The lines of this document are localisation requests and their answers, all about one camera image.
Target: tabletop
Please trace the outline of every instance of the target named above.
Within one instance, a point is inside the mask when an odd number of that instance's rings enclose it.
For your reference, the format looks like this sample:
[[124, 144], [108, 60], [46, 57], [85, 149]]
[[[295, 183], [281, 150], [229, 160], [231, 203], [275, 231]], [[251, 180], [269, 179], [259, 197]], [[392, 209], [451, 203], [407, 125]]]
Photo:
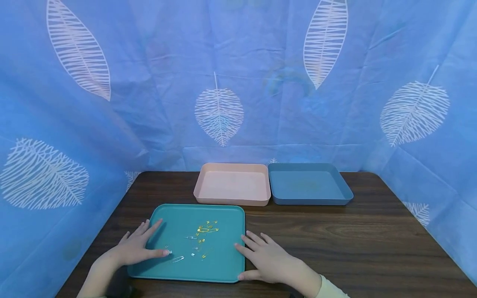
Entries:
[[[272, 237], [351, 298], [477, 297], [477, 287], [378, 176], [342, 173], [347, 206], [243, 206], [246, 229]], [[57, 297], [75, 297], [89, 267], [164, 203], [196, 204], [198, 173], [140, 174]], [[246, 270], [254, 269], [247, 261]], [[283, 285], [133, 279], [142, 298], [288, 298]]]

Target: blue tray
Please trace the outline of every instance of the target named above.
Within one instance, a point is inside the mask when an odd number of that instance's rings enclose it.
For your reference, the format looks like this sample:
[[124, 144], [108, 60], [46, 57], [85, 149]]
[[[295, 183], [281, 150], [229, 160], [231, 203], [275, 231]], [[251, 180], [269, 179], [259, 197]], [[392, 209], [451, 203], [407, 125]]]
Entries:
[[129, 266], [129, 276], [217, 283], [238, 281], [238, 275], [245, 270], [245, 258], [234, 248], [234, 243], [243, 244], [240, 235], [245, 233], [245, 212], [242, 208], [163, 204], [154, 210], [151, 223], [161, 218], [163, 224], [146, 248], [166, 248], [172, 255]]
[[346, 205], [353, 192], [332, 164], [270, 164], [270, 186], [278, 205]]

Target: tray rim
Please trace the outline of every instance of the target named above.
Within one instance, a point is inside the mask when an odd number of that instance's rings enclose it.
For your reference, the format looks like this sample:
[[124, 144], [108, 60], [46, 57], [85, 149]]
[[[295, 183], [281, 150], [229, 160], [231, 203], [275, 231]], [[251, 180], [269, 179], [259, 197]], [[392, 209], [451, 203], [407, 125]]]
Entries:
[[[242, 207], [237, 206], [237, 205], [206, 205], [206, 204], [175, 204], [175, 203], [164, 203], [159, 206], [157, 206], [154, 211], [152, 212], [150, 218], [153, 218], [154, 214], [156, 213], [157, 210], [160, 210], [163, 206], [188, 206], [188, 207], [198, 207], [198, 208], [206, 208], [206, 207], [212, 207], [212, 208], [219, 208], [219, 207], [226, 207], [228, 209], [238, 209], [241, 211], [243, 215], [243, 233], [245, 234], [245, 210], [243, 210]], [[245, 271], [245, 257], [242, 256], [241, 258], [241, 268], [243, 268], [242, 271]], [[222, 281], [222, 280], [210, 280], [210, 279], [193, 279], [193, 278], [164, 278], [164, 277], [155, 277], [155, 276], [143, 276], [143, 275], [132, 275], [131, 270], [132, 270], [133, 265], [127, 266], [127, 274], [131, 278], [143, 278], [143, 279], [156, 279], [156, 280], [178, 280], [178, 281], [194, 281], [194, 282], [208, 282], [208, 283], [220, 283], [220, 284], [235, 284], [239, 282], [238, 276], [236, 277], [235, 280], [230, 280], [230, 281]]]

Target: tray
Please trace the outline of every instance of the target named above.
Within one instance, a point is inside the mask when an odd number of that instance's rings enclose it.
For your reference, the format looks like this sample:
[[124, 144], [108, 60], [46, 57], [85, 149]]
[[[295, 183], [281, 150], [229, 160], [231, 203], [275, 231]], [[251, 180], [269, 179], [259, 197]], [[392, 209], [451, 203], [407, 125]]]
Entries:
[[[129, 276], [216, 283], [238, 281], [238, 275], [245, 270], [245, 258], [234, 248], [234, 243], [243, 244], [240, 235], [245, 234], [245, 212], [242, 208], [163, 204], [154, 210], [151, 223], [161, 218], [163, 224], [149, 239], [146, 248], [166, 248], [172, 254], [129, 266]], [[209, 227], [212, 232], [198, 233], [199, 226]]]
[[264, 164], [213, 164], [202, 166], [194, 196], [202, 204], [266, 206], [271, 197]]
[[278, 205], [343, 206], [353, 192], [332, 164], [270, 164], [273, 201]]

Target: sleeve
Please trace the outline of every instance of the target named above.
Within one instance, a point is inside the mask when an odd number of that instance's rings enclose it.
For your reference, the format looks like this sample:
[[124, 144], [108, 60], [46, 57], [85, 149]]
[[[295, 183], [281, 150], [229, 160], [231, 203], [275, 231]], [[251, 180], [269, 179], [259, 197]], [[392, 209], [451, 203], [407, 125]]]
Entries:
[[321, 276], [321, 289], [316, 298], [349, 298], [334, 284], [327, 280], [323, 275]]

